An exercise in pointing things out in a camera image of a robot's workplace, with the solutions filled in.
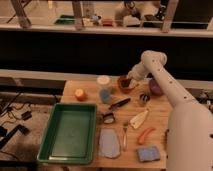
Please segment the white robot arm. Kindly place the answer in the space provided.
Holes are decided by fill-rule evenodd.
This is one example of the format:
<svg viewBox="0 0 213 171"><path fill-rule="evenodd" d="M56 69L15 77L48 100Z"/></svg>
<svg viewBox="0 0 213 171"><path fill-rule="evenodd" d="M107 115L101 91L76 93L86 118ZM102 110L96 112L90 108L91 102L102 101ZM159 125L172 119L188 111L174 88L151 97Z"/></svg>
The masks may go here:
<svg viewBox="0 0 213 171"><path fill-rule="evenodd" d="M146 50L128 77L140 81L151 73L173 110L167 132L167 171L213 171L213 114L165 68L163 52Z"/></svg>

